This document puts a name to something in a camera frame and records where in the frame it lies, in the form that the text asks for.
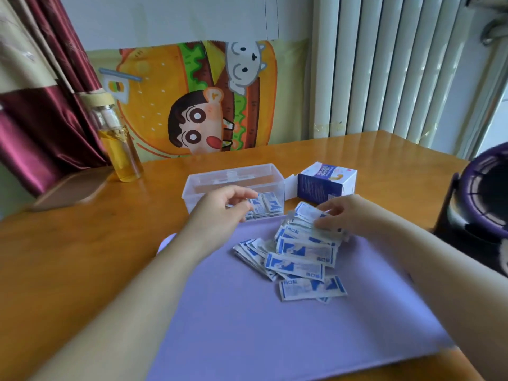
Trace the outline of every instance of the cardboard box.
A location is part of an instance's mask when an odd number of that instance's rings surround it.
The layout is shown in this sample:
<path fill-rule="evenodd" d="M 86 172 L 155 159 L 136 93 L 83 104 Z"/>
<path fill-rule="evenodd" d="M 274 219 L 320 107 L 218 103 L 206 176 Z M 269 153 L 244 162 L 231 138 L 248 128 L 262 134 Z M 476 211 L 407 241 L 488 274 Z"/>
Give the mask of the cardboard box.
<path fill-rule="evenodd" d="M 356 170 L 316 162 L 298 174 L 298 197 L 314 203 L 355 192 Z"/>

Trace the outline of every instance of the white radiator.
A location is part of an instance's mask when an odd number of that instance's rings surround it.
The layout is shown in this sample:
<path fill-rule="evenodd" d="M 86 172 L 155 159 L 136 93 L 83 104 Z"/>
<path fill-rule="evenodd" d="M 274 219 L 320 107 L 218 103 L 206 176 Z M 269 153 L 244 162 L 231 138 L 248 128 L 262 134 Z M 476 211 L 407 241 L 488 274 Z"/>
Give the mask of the white radiator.
<path fill-rule="evenodd" d="M 314 0 L 310 133 L 429 147 L 472 18 L 461 0 Z"/>

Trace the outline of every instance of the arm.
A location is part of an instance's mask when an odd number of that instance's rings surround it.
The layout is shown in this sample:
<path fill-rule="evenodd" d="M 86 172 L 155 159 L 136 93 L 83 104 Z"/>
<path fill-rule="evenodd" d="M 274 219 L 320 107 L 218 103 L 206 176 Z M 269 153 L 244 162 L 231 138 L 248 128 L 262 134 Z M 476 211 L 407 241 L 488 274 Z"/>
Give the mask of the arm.
<path fill-rule="evenodd" d="M 423 300 L 487 380 L 508 375 L 508 279 L 411 222 L 357 195 L 318 206 L 332 217 L 324 229 L 345 228 L 393 256 Z"/>
<path fill-rule="evenodd" d="M 256 198 L 228 186 L 205 195 L 181 232 L 33 381 L 146 377 L 194 267 L 224 244 Z M 235 205 L 226 209 L 227 203 Z"/>

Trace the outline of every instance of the hand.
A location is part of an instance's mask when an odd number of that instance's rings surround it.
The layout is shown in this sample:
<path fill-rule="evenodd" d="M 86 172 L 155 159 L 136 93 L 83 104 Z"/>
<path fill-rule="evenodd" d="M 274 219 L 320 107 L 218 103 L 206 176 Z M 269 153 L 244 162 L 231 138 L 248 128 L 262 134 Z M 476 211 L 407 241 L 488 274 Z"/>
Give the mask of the hand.
<path fill-rule="evenodd" d="M 317 228 L 327 230 L 342 228 L 365 238 L 375 235 L 386 220 L 397 217 L 356 194 L 330 199 L 317 208 L 332 215 L 317 219 L 314 222 Z"/>
<path fill-rule="evenodd" d="M 199 259 L 213 253 L 227 242 L 245 214 L 253 209 L 247 199 L 257 198 L 257 192 L 246 187 L 226 186 L 203 196 L 189 220 L 175 239 L 184 250 L 196 250 Z"/>

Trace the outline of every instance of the purple mat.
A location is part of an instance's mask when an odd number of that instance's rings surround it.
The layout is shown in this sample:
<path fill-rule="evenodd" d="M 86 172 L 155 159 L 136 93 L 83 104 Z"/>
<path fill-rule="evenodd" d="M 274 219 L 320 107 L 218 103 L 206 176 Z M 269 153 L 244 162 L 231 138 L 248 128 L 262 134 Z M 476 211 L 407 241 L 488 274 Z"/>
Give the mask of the purple mat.
<path fill-rule="evenodd" d="M 453 346 L 411 286 L 363 238 L 339 248 L 347 297 L 282 302 L 230 249 L 284 217 L 240 224 L 191 275 L 147 380 L 312 380 Z"/>

